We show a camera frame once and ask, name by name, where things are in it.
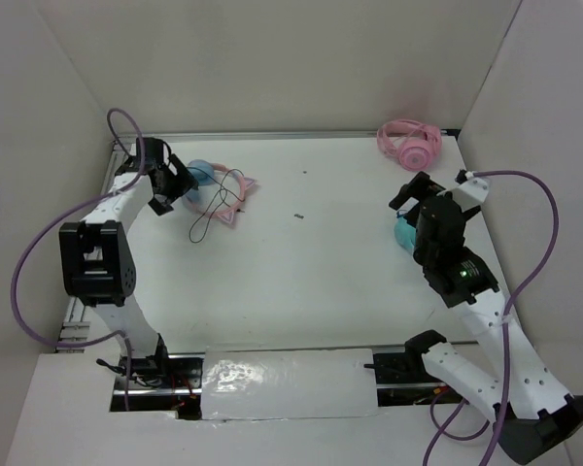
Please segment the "blue pink cat-ear headphones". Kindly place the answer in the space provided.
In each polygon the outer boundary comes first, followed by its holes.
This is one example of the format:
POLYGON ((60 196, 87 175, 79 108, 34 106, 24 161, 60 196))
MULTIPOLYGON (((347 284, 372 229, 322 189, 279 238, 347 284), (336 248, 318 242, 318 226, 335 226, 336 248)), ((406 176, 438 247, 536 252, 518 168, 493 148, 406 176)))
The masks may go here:
POLYGON ((257 181, 239 169, 230 169, 220 163, 194 159, 187 165, 198 180, 198 189, 189 191, 183 203, 190 211, 213 218, 233 227, 235 215, 244 208, 247 196, 257 187, 257 181), (215 194, 208 204, 199 193, 201 187, 215 186, 215 194))

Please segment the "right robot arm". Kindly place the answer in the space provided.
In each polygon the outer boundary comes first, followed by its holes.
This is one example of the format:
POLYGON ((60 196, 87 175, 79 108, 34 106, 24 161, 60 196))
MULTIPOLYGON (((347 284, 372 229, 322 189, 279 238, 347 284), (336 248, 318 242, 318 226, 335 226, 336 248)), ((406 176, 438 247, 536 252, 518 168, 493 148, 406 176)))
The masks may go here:
POLYGON ((468 329, 495 373, 461 356, 441 334, 426 331, 407 343, 404 368, 416 381, 430 376, 454 389, 493 429, 482 464, 495 449, 528 465, 583 426, 583 395, 571 393, 540 358, 487 263, 465 244, 464 231, 481 211, 488 172, 462 170, 447 189, 420 172, 390 202, 409 200, 402 217, 415 234, 411 255, 429 287, 468 329))

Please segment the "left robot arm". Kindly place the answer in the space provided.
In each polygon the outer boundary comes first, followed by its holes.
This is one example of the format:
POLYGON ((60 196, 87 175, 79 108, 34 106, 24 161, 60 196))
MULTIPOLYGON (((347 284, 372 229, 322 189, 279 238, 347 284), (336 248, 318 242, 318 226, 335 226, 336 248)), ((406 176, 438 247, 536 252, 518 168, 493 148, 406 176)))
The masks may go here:
POLYGON ((161 335, 147 322, 134 296, 136 265, 127 232, 144 208, 157 216, 198 181, 165 141, 146 137, 115 173, 109 198, 79 222, 59 229, 64 287, 91 308, 120 341, 114 369, 151 387, 170 384, 172 363, 161 335))

